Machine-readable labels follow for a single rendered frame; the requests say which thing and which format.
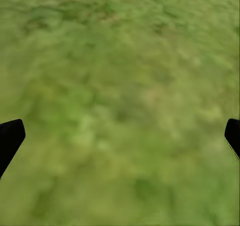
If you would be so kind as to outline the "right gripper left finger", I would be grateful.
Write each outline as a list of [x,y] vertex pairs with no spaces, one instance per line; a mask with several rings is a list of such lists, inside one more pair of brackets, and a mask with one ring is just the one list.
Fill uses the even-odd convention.
[[0,124],[0,178],[25,139],[21,119]]

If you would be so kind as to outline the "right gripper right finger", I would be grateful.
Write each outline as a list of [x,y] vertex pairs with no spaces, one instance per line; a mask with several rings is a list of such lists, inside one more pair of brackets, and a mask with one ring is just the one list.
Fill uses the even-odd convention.
[[240,158],[240,120],[229,119],[224,135]]

